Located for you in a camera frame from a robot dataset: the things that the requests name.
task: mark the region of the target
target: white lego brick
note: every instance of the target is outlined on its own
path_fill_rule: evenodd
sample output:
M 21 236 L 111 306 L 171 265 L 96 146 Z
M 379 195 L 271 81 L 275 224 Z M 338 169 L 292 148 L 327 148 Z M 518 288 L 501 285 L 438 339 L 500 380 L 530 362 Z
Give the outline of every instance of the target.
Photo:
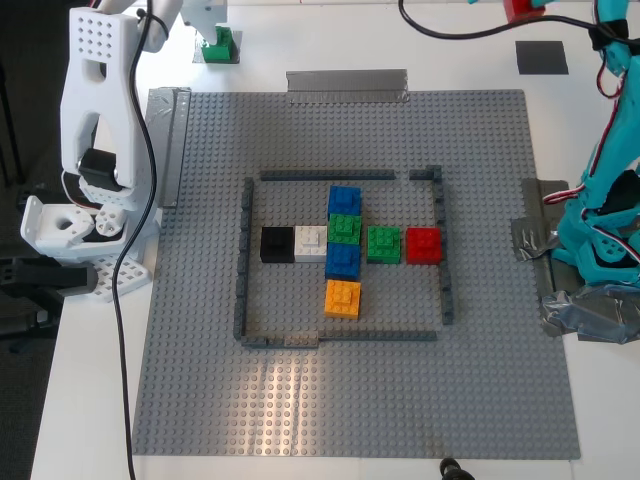
M 320 263 L 327 260 L 327 227 L 296 227 L 296 262 Z

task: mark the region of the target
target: floor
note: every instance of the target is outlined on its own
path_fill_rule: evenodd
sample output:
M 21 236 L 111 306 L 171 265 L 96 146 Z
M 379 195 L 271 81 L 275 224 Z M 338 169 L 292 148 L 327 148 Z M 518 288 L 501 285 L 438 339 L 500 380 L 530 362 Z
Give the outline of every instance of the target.
M 4 118 L 0 146 L 12 184 L 0 182 L 0 256 L 24 245 L 15 209 L 20 188 L 46 185 L 60 191 L 58 106 L 67 65 L 69 0 L 3 0 L 0 5 L 0 61 L 5 69 L 11 114 L 27 183 L 16 185 L 13 156 Z M 0 294 L 3 317 L 33 307 Z M 0 341 L 0 465 L 3 479 L 31 474 L 55 340 L 31 341 L 19 354 L 9 352 L 16 340 Z

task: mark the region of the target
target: blue lego brick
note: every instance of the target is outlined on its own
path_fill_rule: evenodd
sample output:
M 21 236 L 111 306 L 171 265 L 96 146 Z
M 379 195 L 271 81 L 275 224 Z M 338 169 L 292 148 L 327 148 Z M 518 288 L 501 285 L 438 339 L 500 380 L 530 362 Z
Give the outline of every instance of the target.
M 329 218 L 332 213 L 360 215 L 360 205 L 361 191 L 359 188 L 331 185 L 329 189 L 329 212 L 327 213 L 327 218 Z
M 324 278 L 331 280 L 357 280 L 360 274 L 360 245 L 330 243 Z

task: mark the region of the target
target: tape strip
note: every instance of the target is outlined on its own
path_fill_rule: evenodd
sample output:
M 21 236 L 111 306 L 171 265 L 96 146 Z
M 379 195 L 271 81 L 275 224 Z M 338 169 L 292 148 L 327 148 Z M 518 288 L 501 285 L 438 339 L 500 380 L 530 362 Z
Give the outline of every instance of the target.
M 406 70 L 287 72 L 290 103 L 400 103 L 409 99 Z

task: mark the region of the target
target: black lego brick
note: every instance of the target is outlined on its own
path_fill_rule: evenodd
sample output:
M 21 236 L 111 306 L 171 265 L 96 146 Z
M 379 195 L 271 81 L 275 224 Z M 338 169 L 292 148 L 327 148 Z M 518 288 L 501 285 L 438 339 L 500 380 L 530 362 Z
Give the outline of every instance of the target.
M 517 41 L 520 75 L 568 75 L 569 67 L 560 41 Z
M 260 259 L 262 263 L 293 263 L 293 227 L 262 227 Z

